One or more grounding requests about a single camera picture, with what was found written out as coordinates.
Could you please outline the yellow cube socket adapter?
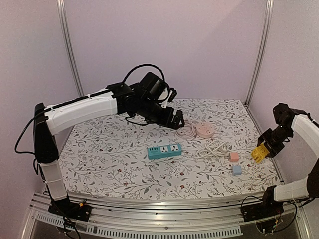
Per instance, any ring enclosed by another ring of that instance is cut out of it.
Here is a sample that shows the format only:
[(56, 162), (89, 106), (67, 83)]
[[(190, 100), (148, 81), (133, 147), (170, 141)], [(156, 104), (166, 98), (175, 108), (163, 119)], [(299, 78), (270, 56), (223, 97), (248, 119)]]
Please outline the yellow cube socket adapter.
[(256, 163), (261, 163), (268, 155), (270, 154), (269, 150), (266, 148), (264, 144), (256, 147), (252, 153), (251, 157)]

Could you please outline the teal power strip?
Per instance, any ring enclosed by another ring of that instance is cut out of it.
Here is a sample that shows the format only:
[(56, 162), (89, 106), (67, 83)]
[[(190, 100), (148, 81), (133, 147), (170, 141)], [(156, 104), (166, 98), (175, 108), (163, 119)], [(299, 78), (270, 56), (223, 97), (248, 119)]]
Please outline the teal power strip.
[(155, 146), (147, 149), (147, 155), (149, 160), (156, 160), (168, 157), (181, 156), (182, 150), (180, 144)]

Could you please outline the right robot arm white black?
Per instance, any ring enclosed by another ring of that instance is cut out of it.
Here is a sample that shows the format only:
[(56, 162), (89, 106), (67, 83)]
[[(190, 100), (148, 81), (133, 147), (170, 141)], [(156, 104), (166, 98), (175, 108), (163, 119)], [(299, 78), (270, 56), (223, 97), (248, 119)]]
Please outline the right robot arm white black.
[[(319, 125), (311, 118), (310, 113), (279, 103), (274, 106), (273, 115), (277, 127), (274, 130), (266, 130), (258, 138), (257, 147), (251, 153), (256, 163), (261, 163), (265, 158), (274, 158), (284, 149), (284, 143), (294, 137), (295, 133), (303, 139), (316, 157), (319, 156)], [(304, 179), (268, 187), (264, 192), (262, 203), (258, 205), (258, 213), (262, 217), (268, 217), (280, 203), (297, 200), (310, 202), (318, 197), (319, 162), (317, 161)]]

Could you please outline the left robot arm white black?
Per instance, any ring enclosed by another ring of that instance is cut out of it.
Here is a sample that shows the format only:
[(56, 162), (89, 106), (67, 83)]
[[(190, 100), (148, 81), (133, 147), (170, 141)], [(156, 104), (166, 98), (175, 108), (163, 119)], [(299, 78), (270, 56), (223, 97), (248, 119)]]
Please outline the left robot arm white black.
[(184, 127), (182, 111), (167, 106), (176, 94), (163, 77), (148, 72), (140, 82), (132, 85), (120, 82), (57, 105), (37, 104), (33, 126), (34, 153), (56, 210), (63, 216), (74, 212), (58, 165), (55, 135), (95, 118), (123, 113), (130, 117), (140, 115), (147, 124), (180, 129)]

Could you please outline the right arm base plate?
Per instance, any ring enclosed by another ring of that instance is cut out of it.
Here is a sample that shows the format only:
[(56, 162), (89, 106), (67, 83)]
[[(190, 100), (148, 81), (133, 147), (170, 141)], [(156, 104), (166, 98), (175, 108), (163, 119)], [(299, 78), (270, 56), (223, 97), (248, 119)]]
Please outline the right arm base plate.
[(273, 202), (267, 205), (260, 202), (241, 206), (240, 211), (244, 222), (250, 222), (282, 214), (284, 212), (284, 208), (283, 202)]

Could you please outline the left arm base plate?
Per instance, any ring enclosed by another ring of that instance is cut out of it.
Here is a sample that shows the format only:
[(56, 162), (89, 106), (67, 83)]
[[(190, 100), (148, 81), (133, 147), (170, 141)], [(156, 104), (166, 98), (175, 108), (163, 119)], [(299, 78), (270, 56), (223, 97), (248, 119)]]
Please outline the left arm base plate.
[(52, 214), (88, 222), (92, 207), (87, 204), (87, 199), (80, 202), (71, 202), (69, 197), (62, 200), (51, 200), (48, 211)]

